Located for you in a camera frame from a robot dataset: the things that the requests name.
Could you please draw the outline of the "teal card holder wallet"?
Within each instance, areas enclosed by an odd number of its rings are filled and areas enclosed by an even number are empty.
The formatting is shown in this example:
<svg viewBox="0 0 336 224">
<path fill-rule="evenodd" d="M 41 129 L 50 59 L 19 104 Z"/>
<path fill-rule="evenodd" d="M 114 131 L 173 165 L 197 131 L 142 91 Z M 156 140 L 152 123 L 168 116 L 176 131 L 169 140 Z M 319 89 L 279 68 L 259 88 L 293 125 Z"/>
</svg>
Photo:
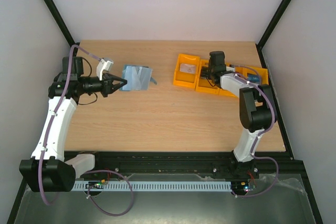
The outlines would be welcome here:
<svg viewBox="0 0 336 224">
<path fill-rule="evenodd" d="M 120 88 L 120 91 L 144 91 L 149 88 L 150 83 L 157 85 L 157 81 L 152 77 L 153 69 L 148 66 L 124 65 L 122 79 L 127 84 Z"/>
</svg>

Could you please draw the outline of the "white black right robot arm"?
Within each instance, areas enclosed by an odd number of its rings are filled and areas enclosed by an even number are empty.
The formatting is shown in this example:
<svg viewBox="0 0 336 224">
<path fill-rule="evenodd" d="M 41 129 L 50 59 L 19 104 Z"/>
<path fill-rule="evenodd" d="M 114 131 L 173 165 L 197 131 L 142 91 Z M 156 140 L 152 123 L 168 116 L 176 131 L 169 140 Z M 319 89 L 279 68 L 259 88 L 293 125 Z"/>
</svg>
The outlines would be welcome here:
<svg viewBox="0 0 336 224">
<path fill-rule="evenodd" d="M 228 66 L 222 51 L 209 53 L 208 66 L 202 68 L 201 77 L 206 78 L 210 85 L 239 98 L 239 119 L 243 131 L 229 159 L 228 172 L 233 177 L 243 178 L 254 171 L 257 145 L 277 120 L 271 88 L 268 84 L 247 80 Z"/>
</svg>

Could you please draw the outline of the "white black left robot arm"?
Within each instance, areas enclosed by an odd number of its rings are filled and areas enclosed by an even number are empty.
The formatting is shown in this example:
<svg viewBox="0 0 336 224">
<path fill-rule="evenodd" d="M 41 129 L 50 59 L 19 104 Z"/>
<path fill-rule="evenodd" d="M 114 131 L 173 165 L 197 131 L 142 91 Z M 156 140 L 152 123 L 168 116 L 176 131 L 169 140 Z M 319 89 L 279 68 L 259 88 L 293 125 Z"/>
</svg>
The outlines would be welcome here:
<svg viewBox="0 0 336 224">
<path fill-rule="evenodd" d="M 96 76 L 84 76 L 83 57 L 64 57 L 62 71 L 48 89 L 48 113 L 38 144 L 19 171 L 33 192 L 69 192 L 75 180 L 95 167 L 93 154 L 78 154 L 65 160 L 65 142 L 72 116 L 83 94 L 114 93 L 127 81 L 113 74 L 113 61 L 100 59 Z"/>
</svg>

